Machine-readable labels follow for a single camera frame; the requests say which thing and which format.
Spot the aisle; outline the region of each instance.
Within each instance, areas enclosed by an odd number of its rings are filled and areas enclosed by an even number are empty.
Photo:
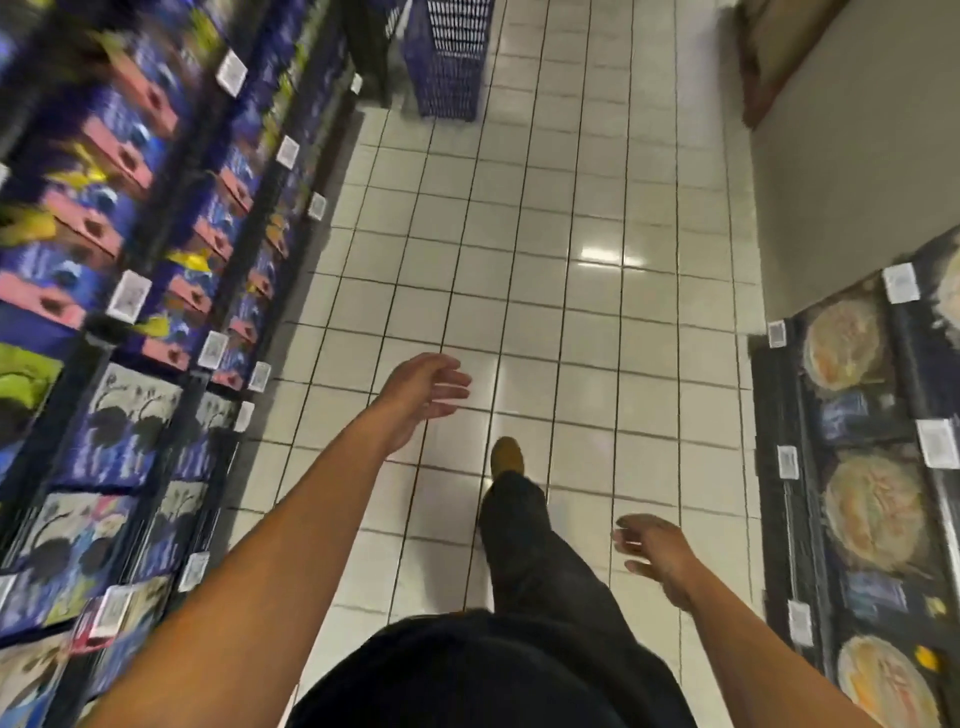
[[[397,362],[443,349],[474,376],[468,409],[383,468],[300,693],[388,620],[485,603],[474,521],[489,443],[512,434],[549,484],[556,529],[674,669],[701,727],[728,725],[692,623],[623,570],[609,539],[623,513],[678,522],[761,610],[744,334],[763,314],[720,12],[709,0],[497,10],[482,125],[367,111],[262,442],[240,461],[233,541]]]

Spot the shelf label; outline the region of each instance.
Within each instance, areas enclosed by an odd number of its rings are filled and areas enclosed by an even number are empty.
[[[306,213],[313,220],[316,220],[318,223],[322,222],[324,219],[324,213],[326,212],[326,197],[323,195],[314,192],[313,197],[310,199],[310,208],[307,209]]]
[[[777,470],[783,480],[800,480],[800,458],[792,445],[777,445]]]
[[[183,567],[183,576],[180,577],[180,583],[177,585],[178,592],[192,592],[204,580],[206,567],[210,563],[209,551],[198,551],[191,553],[190,558],[186,560],[186,566]]]
[[[223,361],[224,354],[227,352],[227,343],[229,338],[220,331],[211,331],[206,335],[204,347],[197,358],[197,366],[204,369],[220,369],[220,362]]]
[[[782,349],[786,346],[786,323],[783,319],[767,324],[767,341],[771,349]]]
[[[253,418],[253,402],[245,401],[240,403],[240,411],[237,413],[237,421],[233,426],[234,432],[246,432],[250,426],[250,420]]]
[[[957,451],[956,435],[950,420],[918,420],[917,435],[928,468],[960,470],[960,452]]]
[[[908,303],[920,300],[920,286],[913,263],[891,265],[883,269],[883,285],[890,303]]]
[[[252,392],[263,392],[267,388],[267,382],[270,380],[270,372],[273,370],[267,362],[258,361],[253,367],[253,374],[250,376],[250,382],[247,389]]]
[[[13,590],[13,584],[16,582],[15,573],[7,573],[0,576],[0,612],[3,611],[3,605],[7,602],[7,597]]]
[[[276,153],[276,161],[289,170],[293,170],[297,163],[297,155],[300,154],[300,145],[289,136],[284,136],[280,143],[280,149]]]
[[[125,324],[135,324],[152,286],[150,279],[124,271],[110,298],[107,315]]]
[[[810,605],[802,601],[788,599],[786,602],[787,621],[790,625],[790,639],[800,647],[813,646],[813,615]]]
[[[217,71],[217,83],[234,99],[240,94],[243,82],[247,80],[247,66],[231,48]]]
[[[130,609],[133,590],[133,586],[112,586],[107,589],[90,627],[91,640],[108,639],[120,633],[120,626]]]

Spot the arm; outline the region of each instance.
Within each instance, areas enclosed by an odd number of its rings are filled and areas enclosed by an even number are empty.
[[[84,728],[276,728],[340,582],[376,475],[469,377],[445,354],[401,364],[290,494],[163,622]]]
[[[704,566],[678,526],[650,515],[617,526],[616,549],[649,562],[627,569],[693,616],[736,728],[880,728]]]

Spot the brown shoe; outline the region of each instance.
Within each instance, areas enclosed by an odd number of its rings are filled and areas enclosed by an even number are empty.
[[[512,437],[501,437],[490,453],[490,472],[496,480],[502,473],[513,471],[523,475],[523,453]]]

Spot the person's right arm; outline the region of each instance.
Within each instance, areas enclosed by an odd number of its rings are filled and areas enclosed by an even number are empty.
[[[648,514],[616,524],[616,549],[649,562],[627,569],[693,616],[735,728],[880,728],[728,589],[678,526]]]

